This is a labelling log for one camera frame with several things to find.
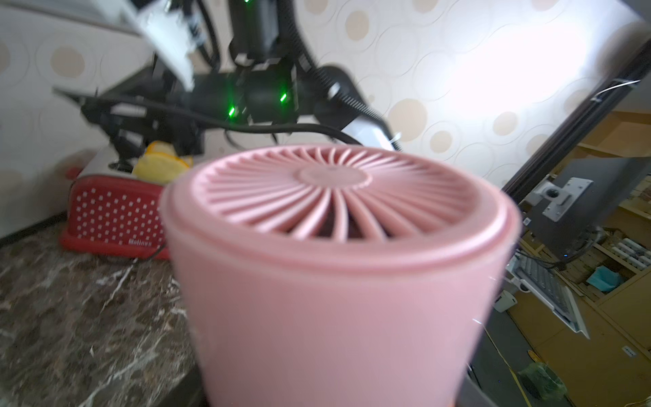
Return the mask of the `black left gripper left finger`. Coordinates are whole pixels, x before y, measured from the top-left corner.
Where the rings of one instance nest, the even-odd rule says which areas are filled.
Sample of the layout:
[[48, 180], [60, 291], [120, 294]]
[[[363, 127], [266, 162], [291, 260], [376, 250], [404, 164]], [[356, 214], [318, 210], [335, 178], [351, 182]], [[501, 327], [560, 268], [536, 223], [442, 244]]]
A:
[[158, 407], [209, 407], [198, 365], [163, 398]]

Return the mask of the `pink hair dryer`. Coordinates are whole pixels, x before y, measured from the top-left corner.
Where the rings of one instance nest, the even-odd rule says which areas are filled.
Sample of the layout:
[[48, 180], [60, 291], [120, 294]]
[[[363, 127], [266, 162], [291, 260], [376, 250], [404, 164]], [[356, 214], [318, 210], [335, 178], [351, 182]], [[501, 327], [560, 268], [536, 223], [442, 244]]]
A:
[[171, 183], [159, 214], [212, 406], [453, 406], [520, 210], [449, 164], [286, 145]]

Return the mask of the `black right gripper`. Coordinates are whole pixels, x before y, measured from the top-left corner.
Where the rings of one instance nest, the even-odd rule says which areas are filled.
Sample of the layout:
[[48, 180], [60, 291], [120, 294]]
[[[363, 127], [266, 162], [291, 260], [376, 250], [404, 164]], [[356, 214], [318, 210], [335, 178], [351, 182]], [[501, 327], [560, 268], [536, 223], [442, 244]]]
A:
[[120, 158], [139, 158], [154, 142], [166, 142], [180, 156], [203, 154], [203, 130], [194, 120], [133, 102], [176, 106], [170, 101], [177, 79], [166, 68], [147, 65], [103, 93], [81, 97], [81, 113], [99, 127]]

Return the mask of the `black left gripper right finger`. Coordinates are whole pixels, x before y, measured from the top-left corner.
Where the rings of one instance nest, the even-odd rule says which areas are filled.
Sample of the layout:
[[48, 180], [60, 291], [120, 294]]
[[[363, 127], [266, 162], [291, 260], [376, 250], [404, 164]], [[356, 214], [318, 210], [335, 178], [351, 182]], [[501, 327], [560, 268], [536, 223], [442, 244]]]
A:
[[496, 407], [496, 405], [476, 383], [473, 383], [471, 378], [466, 377], [457, 395], [457, 407]]

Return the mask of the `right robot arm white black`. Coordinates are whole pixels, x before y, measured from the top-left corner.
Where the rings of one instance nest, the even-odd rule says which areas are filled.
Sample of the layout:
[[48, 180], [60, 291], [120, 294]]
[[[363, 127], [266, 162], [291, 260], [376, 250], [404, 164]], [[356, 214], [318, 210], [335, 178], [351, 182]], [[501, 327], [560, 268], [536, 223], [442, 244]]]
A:
[[231, 1], [232, 71], [222, 67], [217, 30], [203, 1], [100, 1], [154, 47], [151, 64], [93, 95], [65, 92], [108, 137], [122, 161], [155, 142], [200, 156], [204, 134], [317, 133], [396, 151], [398, 139], [342, 69], [320, 66], [290, 1]]

